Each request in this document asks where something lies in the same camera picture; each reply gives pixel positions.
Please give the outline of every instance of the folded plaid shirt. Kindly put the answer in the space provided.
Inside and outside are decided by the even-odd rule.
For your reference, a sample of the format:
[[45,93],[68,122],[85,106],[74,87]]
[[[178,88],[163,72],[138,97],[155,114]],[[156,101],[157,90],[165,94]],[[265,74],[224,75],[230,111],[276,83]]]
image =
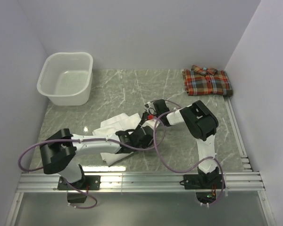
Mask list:
[[183,71],[185,90],[189,96],[217,94],[231,96],[233,90],[225,71],[193,65]]

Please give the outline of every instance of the white cloth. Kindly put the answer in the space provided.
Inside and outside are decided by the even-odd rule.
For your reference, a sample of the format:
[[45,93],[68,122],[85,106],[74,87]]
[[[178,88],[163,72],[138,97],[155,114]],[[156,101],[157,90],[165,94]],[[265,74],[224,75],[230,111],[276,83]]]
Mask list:
[[[135,129],[138,123],[141,121],[141,118],[138,113],[128,116],[125,113],[119,114],[114,116],[110,119],[102,121],[100,123],[100,128],[95,129],[92,134],[98,136],[105,136],[112,133],[116,133],[120,130],[127,130],[127,129]],[[150,126],[152,129],[154,128],[155,120],[148,120],[146,121],[143,126]],[[131,155],[133,152],[128,154],[111,154],[111,153],[101,153],[103,161],[106,162],[108,166],[111,166],[115,162]]]

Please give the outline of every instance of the laundry basket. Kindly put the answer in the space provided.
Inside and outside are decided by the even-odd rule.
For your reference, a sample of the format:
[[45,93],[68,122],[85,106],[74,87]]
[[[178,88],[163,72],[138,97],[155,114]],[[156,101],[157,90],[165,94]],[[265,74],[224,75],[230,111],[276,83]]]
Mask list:
[[37,89],[55,105],[83,105],[89,99],[93,58],[89,53],[55,53],[42,68]]

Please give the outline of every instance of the white wall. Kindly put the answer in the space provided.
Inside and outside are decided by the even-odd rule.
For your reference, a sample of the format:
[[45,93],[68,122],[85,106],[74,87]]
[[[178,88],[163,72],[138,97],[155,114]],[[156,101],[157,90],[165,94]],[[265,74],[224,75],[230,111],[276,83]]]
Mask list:
[[15,0],[0,0],[0,226],[20,177],[17,159],[35,143],[47,99],[36,89],[47,54]]
[[252,166],[283,226],[283,0],[262,0],[226,71]]
[[259,0],[19,0],[46,52],[93,68],[225,68]]

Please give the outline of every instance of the gray marble tabletop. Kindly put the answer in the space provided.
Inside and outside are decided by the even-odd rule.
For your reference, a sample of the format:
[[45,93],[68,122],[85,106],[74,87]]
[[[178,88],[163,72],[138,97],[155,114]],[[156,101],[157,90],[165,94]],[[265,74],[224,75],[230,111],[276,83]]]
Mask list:
[[[238,146],[222,96],[190,97],[183,87],[181,70],[94,70],[89,100],[82,106],[56,106],[49,102],[38,141],[50,137],[63,128],[71,133],[92,135],[100,122],[115,115],[143,112],[148,101],[164,98],[187,106],[201,100],[217,117],[219,127],[215,139],[217,159],[225,171],[243,170]],[[166,162],[178,170],[196,163],[196,140],[185,124],[169,127],[159,150]],[[100,154],[75,157],[74,161],[86,171],[168,171],[155,151],[136,152],[108,167]],[[42,165],[41,155],[35,150],[31,168]]]

